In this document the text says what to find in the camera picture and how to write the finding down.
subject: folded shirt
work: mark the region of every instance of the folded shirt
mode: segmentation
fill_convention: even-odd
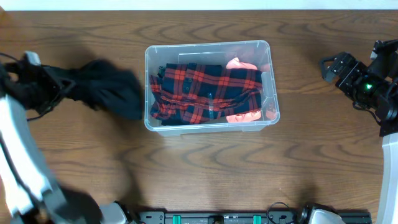
[[[159,120],[200,124],[261,108],[261,71],[221,65],[167,64],[150,76],[155,96],[150,114]]]

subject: black cloth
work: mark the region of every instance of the black cloth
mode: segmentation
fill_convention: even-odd
[[[94,110],[103,107],[127,119],[142,119],[141,86],[131,71],[118,70],[106,60],[94,60],[81,69],[50,68],[76,83],[67,98]]]

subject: pink cloth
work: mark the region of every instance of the pink cloth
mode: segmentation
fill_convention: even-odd
[[[226,64],[227,69],[231,68],[246,68],[246,69],[255,69],[257,70],[257,66],[252,65],[250,63],[240,62],[238,58],[234,58]]]
[[[226,64],[227,69],[232,69],[232,68],[245,68],[245,69],[255,69],[257,70],[257,66],[252,65],[250,63],[244,63],[240,62],[239,59],[236,57],[228,62]],[[226,117],[226,120],[229,123],[237,123],[237,122],[250,122],[250,121],[255,121],[257,119],[261,118],[261,111],[257,112],[249,112],[246,114],[234,114],[234,115],[229,115]]]

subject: table surface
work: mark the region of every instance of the table surface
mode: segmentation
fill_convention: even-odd
[[[395,39],[394,11],[8,12],[0,52],[24,50],[43,64],[77,68],[108,58],[142,78],[150,45],[266,40],[280,121],[253,133],[163,138],[65,100],[30,123],[62,184],[98,203],[175,210],[266,210],[306,201],[377,216],[382,180],[379,127],[320,75],[318,61],[349,51],[368,64],[375,40]],[[1,194],[0,222],[9,220]]]

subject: dark garment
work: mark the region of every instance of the dark garment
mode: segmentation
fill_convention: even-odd
[[[159,120],[200,124],[227,115],[258,111],[261,71],[221,65],[167,64],[163,75],[150,76],[155,96],[150,114]]]
[[[67,98],[83,101],[94,110],[106,108],[127,119],[142,119],[141,88],[131,71],[119,70],[105,60],[94,60],[81,69],[50,68],[54,75],[75,81]]]

